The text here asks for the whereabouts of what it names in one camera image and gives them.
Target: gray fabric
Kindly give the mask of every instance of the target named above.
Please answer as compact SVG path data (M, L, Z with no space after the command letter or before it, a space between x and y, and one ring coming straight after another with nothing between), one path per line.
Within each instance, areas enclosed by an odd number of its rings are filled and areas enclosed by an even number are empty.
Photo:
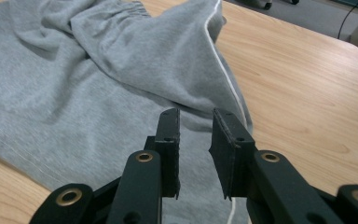
M178 201L163 200L163 214L225 223L231 203L208 153L212 109L234 112L249 130L251 121L213 44L220 4L190 0L151 18L140 2L1 3L0 158L49 189L97 189L121 176L159 114L178 107L182 188Z

